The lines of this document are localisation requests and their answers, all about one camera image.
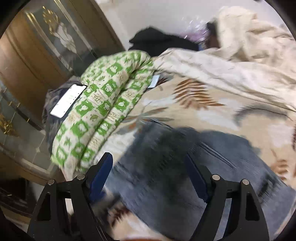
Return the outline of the grey denim jeans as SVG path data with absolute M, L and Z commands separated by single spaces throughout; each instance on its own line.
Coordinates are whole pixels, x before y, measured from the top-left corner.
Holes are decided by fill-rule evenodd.
M 264 212 L 270 238 L 295 203 L 287 186 L 242 137 L 148 123 L 112 168 L 106 188 L 148 227 L 175 240 L 193 234 L 205 203 L 184 166 L 186 154 L 227 181 L 248 179 Z

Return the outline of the cream patterned duvet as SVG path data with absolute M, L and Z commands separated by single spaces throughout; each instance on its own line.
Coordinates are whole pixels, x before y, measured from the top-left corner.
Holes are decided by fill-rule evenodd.
M 170 48 L 156 58 L 155 68 L 295 110 L 293 36 L 240 6 L 223 7 L 215 25 L 219 48 Z

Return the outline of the green patterned folded quilt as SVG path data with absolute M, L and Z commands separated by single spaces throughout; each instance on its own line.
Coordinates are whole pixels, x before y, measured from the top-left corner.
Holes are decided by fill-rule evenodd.
M 95 164 L 101 146 L 150 85 L 153 61 L 140 50 L 103 56 L 81 75 L 86 89 L 53 139 L 51 161 L 73 178 Z

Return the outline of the wooden glass panel door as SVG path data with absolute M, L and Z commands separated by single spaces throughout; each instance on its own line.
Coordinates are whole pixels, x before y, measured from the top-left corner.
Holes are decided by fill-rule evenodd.
M 42 112 L 49 89 L 123 50 L 95 1 L 1 1 L 1 178 L 59 175 Z

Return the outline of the leaf print bed blanket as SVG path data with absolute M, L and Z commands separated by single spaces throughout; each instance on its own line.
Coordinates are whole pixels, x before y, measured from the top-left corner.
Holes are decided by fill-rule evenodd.
M 142 95 L 101 146 L 95 164 L 104 152 L 110 152 L 116 164 L 140 128 L 148 123 L 242 137 L 280 180 L 295 190 L 293 111 L 225 92 L 195 79 L 174 77 Z M 271 240 L 283 233 L 294 211 L 295 203 Z

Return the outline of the black garment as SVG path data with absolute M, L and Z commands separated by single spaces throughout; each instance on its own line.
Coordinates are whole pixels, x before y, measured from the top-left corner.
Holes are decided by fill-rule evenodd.
M 151 57 L 159 56 L 169 48 L 199 51 L 198 44 L 176 35 L 165 34 L 153 27 L 140 30 L 129 40 L 129 43 L 132 44 L 129 50 L 145 51 Z

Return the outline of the black smartphone lit screen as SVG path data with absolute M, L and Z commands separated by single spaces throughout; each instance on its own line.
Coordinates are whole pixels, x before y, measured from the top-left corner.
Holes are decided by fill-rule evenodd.
M 50 111 L 50 115 L 62 118 L 67 111 L 69 111 L 70 107 L 74 104 L 86 87 L 86 85 L 73 84 Z

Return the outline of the clear purple plastic bag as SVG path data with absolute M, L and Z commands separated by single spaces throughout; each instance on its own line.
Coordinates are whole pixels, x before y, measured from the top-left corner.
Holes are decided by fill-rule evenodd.
M 199 16 L 190 16 L 182 18 L 184 25 L 182 36 L 194 43 L 201 43 L 208 39 L 209 29 L 207 23 Z

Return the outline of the small phone under quilt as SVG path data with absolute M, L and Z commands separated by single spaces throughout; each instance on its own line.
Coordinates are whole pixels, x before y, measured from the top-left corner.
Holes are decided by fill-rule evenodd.
M 151 81 L 150 85 L 148 86 L 148 89 L 155 88 L 158 84 L 158 81 L 159 81 L 159 75 L 154 75 L 152 77 L 152 81 Z

